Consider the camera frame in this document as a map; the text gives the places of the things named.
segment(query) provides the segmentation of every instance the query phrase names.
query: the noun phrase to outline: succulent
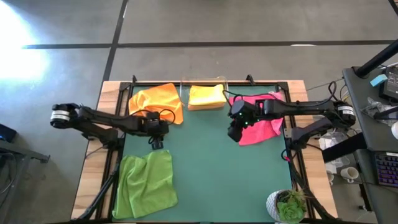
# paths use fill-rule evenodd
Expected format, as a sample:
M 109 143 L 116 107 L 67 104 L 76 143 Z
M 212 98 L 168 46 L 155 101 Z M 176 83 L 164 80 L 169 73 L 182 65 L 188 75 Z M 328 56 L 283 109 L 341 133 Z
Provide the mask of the succulent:
M 280 220 L 289 224 L 297 224 L 307 211 L 305 196 L 302 191 L 286 190 L 277 197 L 277 209 Z

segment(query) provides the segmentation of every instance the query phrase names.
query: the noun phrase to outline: mug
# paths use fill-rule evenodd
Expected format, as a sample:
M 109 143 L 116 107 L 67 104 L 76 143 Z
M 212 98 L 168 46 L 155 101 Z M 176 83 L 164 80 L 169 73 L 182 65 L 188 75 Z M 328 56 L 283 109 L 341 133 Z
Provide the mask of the mug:
M 333 185 L 333 180 L 335 179 L 335 175 L 330 170 L 326 170 L 326 174 L 328 174 L 329 184 Z
M 359 177 L 359 172 L 354 167 L 347 167 L 340 171 L 340 175 L 347 180 L 348 183 L 352 184 L 354 179 Z

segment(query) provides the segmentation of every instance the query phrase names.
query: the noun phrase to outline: pink cloth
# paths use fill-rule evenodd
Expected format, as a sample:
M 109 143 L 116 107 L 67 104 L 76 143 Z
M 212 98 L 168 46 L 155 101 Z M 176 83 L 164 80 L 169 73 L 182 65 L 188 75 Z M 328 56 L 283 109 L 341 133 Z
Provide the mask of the pink cloth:
M 278 99 L 282 99 L 282 95 L 280 93 L 270 93 L 274 95 Z M 268 100 L 274 99 L 269 95 L 262 96 L 244 96 L 243 100 L 254 104 L 256 100 Z M 230 97 L 229 102 L 233 104 L 234 98 Z M 275 119 L 272 121 L 259 121 L 254 123 L 253 126 L 248 126 L 248 128 L 243 129 L 242 138 L 239 141 L 240 146 L 248 146 L 251 144 L 257 144 L 259 142 L 265 141 L 267 139 L 273 138 L 275 136 L 280 135 L 280 127 L 282 126 L 283 118 Z

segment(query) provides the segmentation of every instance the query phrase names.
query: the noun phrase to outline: concrete floor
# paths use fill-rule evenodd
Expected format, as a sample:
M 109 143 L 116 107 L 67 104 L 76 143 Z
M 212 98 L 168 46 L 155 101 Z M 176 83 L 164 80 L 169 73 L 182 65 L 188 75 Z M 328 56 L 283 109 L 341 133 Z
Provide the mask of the concrete floor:
M 49 125 L 54 103 L 95 107 L 109 49 L 21 50 L 24 44 L 110 44 L 122 0 L 0 0 L 0 123 L 19 132 L 16 144 L 51 154 L 32 163 L 11 223 L 69 219 L 87 141 Z M 127 5 L 119 43 L 203 41 L 392 40 L 398 18 L 387 0 L 135 0 Z M 179 80 L 251 74 L 301 79 L 307 88 L 342 77 L 385 45 L 118 49 L 110 80 Z M 326 87 L 310 100 L 328 96 Z M 340 218 L 363 214 L 355 185 L 332 187 Z M 374 214 L 358 221 L 375 223 Z

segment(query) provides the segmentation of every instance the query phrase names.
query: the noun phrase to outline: potted plant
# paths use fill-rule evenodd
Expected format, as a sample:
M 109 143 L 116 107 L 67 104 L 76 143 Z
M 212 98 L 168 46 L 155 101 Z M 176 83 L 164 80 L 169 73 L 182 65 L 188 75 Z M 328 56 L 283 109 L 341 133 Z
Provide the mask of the potted plant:
M 277 222 L 297 224 L 307 211 L 304 193 L 301 190 L 278 190 L 268 196 L 267 211 Z

